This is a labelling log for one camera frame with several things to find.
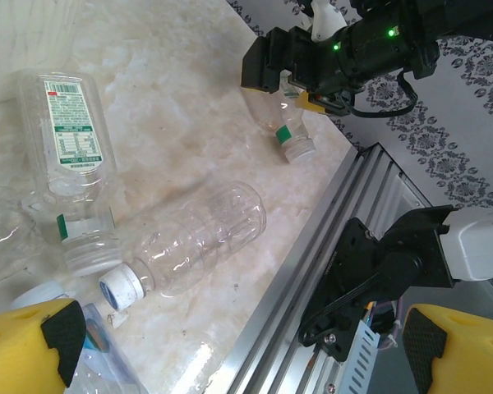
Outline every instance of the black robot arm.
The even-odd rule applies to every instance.
[[[311,0],[300,0],[311,15]],[[467,35],[493,40],[493,0],[352,0],[362,19],[329,39],[314,43],[298,27],[279,28],[259,37],[243,58],[242,86],[273,93],[282,70],[290,83],[305,89],[309,101],[327,113],[391,117],[409,112],[417,101],[403,78],[431,76],[440,57],[437,39]],[[354,96],[364,84],[401,70],[398,82],[410,104],[392,112],[359,112]]]

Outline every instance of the screw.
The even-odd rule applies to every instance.
[[[325,335],[324,341],[327,345],[332,345],[333,343],[336,342],[336,336],[333,333],[330,333],[329,335]]]

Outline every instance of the patterned wallpaper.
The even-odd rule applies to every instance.
[[[349,0],[331,2],[349,24],[359,19]],[[228,3],[257,34],[299,23],[296,0]],[[440,51],[437,73],[413,84],[420,96],[413,112],[332,121],[357,149],[383,144],[433,204],[493,207],[493,43],[457,37],[440,42]],[[406,102],[395,75],[387,75],[367,84],[357,106],[379,111]]]

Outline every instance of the nutrition label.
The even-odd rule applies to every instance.
[[[81,84],[44,83],[60,164],[77,172],[98,167],[102,154]]]

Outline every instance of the marble countertop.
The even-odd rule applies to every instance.
[[[254,39],[224,0],[96,0],[86,3],[66,67],[97,81],[121,177],[112,209],[122,234],[142,209],[215,179],[245,181],[267,210],[258,240],[184,295],[150,294],[113,330],[152,393],[204,390],[349,148],[326,117],[307,113],[317,155],[297,166],[286,162],[238,88]],[[0,103],[0,186],[26,193],[29,179],[16,104]],[[0,304],[55,277],[80,301],[111,314],[98,276],[69,277],[56,225],[39,225],[47,250],[27,272],[0,283]]]

